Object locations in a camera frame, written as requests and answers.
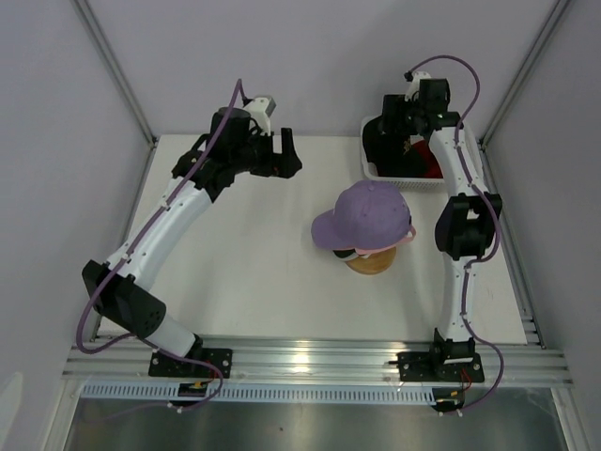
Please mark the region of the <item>black gold-logo cap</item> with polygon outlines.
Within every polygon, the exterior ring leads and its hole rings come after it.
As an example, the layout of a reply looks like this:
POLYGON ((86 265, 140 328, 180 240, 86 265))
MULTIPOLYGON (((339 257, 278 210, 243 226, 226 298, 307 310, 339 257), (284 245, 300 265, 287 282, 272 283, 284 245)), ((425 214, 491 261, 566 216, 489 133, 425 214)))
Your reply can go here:
POLYGON ((411 139, 401 135, 381 134, 380 117, 366 122, 362 128, 362 145, 367 162, 372 163, 380 177, 420 178, 424 163, 411 139))

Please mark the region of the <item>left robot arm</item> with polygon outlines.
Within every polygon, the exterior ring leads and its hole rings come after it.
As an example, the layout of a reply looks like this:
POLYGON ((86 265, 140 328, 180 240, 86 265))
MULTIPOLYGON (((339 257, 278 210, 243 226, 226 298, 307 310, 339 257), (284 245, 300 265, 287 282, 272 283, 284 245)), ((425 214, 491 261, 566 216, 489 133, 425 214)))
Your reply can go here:
POLYGON ((173 319, 150 290, 184 233, 238 175, 290 179, 301 170, 292 130, 281 130, 276 151, 268 126, 248 107, 221 108, 209 132, 178 158, 145 222, 104 262, 91 260, 82 271, 89 294, 86 310, 170 356, 171 367, 182 376, 201 369, 201 339, 173 319))

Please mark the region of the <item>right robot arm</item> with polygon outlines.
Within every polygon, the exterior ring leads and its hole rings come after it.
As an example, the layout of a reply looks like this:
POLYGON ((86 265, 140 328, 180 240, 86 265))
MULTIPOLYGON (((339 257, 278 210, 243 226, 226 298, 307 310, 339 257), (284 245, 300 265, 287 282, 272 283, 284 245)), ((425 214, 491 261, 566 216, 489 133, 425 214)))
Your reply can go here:
POLYGON ((387 95, 379 130, 393 137, 421 136, 434 155, 448 194, 435 225, 434 238, 444 264, 441 317, 427 354, 407 361, 406 371, 428 370, 448 380, 477 364, 476 338, 471 324, 479 265, 500 247, 502 200, 488 191, 478 146, 464 118, 449 109, 447 80, 424 71, 405 75, 403 95, 387 95))

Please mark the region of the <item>pink baseball cap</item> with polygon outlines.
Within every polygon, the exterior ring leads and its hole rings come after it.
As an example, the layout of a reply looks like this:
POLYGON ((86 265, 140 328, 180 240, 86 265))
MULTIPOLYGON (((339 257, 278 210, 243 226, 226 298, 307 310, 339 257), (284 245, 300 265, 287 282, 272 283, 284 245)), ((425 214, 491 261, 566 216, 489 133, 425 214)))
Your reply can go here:
POLYGON ((378 249, 357 249, 357 248, 355 248, 354 252, 358 256, 371 256, 373 254, 379 254, 379 253, 388 251, 389 249, 392 249, 394 247, 398 247, 398 246, 400 246, 402 244, 412 242, 415 239, 416 235, 417 235, 416 229, 412 225, 409 228, 408 234, 403 239, 401 239, 400 241, 398 241, 398 242, 396 242, 394 244, 391 244, 389 246, 385 246, 385 247, 382 247, 382 248, 378 248, 378 249))

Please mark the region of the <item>red baseball cap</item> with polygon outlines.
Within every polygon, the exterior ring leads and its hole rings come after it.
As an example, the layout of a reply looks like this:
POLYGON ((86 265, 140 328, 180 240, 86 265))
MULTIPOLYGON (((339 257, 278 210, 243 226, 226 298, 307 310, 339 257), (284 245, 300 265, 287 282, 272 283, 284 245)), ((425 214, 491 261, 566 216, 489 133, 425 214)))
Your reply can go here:
POLYGON ((426 141, 418 141, 413 144, 413 147, 424 163, 424 170, 420 173, 420 177, 425 179, 442 179, 443 175, 439 163, 429 146, 426 144, 426 141))

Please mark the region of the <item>purple LA baseball cap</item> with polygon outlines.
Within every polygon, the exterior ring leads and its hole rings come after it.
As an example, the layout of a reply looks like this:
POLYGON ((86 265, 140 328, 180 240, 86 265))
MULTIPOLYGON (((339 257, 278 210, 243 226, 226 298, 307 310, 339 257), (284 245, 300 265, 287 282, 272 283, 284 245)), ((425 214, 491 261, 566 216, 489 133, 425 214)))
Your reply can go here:
POLYGON ((390 182, 361 180, 338 196, 311 225, 316 247, 329 251, 385 251, 416 235, 405 197, 390 182))

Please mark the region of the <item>white NY baseball cap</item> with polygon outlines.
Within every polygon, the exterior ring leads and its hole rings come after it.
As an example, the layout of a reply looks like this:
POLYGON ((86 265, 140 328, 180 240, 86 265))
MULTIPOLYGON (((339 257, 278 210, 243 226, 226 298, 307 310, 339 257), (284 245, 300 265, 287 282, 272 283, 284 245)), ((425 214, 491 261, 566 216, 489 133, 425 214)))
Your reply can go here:
POLYGON ((342 261, 351 261, 354 260, 358 257, 360 257, 360 255, 357 253, 357 251, 355 249, 348 249, 348 250, 338 250, 334 252, 335 255, 342 261))

